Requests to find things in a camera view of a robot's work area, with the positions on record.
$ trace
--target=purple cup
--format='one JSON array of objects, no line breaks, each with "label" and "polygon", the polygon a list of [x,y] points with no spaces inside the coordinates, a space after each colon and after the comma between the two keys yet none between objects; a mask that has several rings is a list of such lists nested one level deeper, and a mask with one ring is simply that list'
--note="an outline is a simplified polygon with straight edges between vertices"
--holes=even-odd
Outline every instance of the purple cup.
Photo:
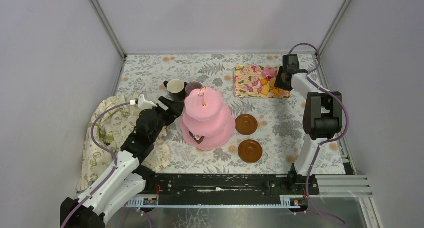
[{"label": "purple cup", "polygon": [[190,93],[195,89],[200,89],[202,87],[202,84],[199,82],[189,82],[187,86],[185,87],[185,96],[190,96]]}]

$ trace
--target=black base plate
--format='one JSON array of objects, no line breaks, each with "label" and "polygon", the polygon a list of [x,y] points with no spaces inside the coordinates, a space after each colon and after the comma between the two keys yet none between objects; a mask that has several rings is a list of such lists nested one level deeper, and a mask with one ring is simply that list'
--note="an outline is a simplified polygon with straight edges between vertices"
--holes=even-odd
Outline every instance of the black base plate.
[{"label": "black base plate", "polygon": [[[289,189],[286,175],[162,173],[147,180],[142,194],[156,194],[157,185],[160,205],[279,205],[280,195],[305,193],[304,185]],[[320,193],[316,178],[309,192]]]}]

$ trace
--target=pink flower pattern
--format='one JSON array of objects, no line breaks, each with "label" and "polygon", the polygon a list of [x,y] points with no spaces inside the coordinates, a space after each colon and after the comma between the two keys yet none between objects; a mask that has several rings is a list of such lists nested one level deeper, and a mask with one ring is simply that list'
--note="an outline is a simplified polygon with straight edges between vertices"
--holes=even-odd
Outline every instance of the pink flower pattern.
[{"label": "pink flower pattern", "polygon": [[234,82],[240,82],[242,78],[240,76],[234,76]]},{"label": "pink flower pattern", "polygon": [[258,78],[258,77],[254,77],[253,78],[253,83],[252,83],[252,86],[254,87],[254,86],[257,86],[258,84],[259,84],[259,82],[261,81],[261,79],[260,78]]},{"label": "pink flower pattern", "polygon": [[264,86],[263,85],[261,85],[258,89],[257,89],[257,92],[260,94],[261,92],[262,92],[262,88],[263,88]]},{"label": "pink flower pattern", "polygon": [[243,85],[243,87],[246,87],[249,92],[253,92],[253,88],[249,86],[247,83]]},{"label": "pink flower pattern", "polygon": [[262,72],[261,68],[258,67],[258,66],[252,66],[251,68],[252,68],[253,72],[255,72],[255,73]]}]

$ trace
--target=pink cake stand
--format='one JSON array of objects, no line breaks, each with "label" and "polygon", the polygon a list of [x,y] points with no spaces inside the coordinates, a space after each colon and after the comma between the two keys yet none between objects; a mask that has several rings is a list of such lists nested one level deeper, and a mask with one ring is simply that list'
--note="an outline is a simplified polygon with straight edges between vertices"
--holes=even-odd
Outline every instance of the pink cake stand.
[{"label": "pink cake stand", "polygon": [[202,143],[198,144],[189,133],[189,128],[184,123],[184,120],[181,119],[180,127],[182,130],[182,136],[184,140],[192,146],[195,146],[202,150],[212,150],[215,147],[220,147],[225,145],[233,135],[234,129],[236,128],[236,120],[231,113],[227,114],[227,124],[226,126],[219,131],[216,135],[211,137],[204,137]]},{"label": "pink cake stand", "polygon": [[210,87],[203,89],[204,98],[199,96],[200,89],[191,91],[186,98],[185,112],[198,121],[206,121],[215,118],[223,109],[224,100],[220,92]]},{"label": "pink cake stand", "polygon": [[211,137],[220,132],[228,122],[228,117],[231,115],[230,108],[224,104],[219,114],[210,120],[199,121],[184,113],[182,120],[188,129],[195,132],[196,135]]}]

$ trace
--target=black mug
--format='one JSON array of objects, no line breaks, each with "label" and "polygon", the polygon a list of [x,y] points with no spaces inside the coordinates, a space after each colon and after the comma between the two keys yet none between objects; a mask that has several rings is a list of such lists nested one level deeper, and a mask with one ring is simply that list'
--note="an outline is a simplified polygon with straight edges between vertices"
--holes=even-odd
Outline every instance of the black mug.
[{"label": "black mug", "polygon": [[185,88],[188,83],[183,82],[179,79],[173,79],[169,82],[165,81],[163,83],[174,101],[184,101],[184,99],[186,98]]}]

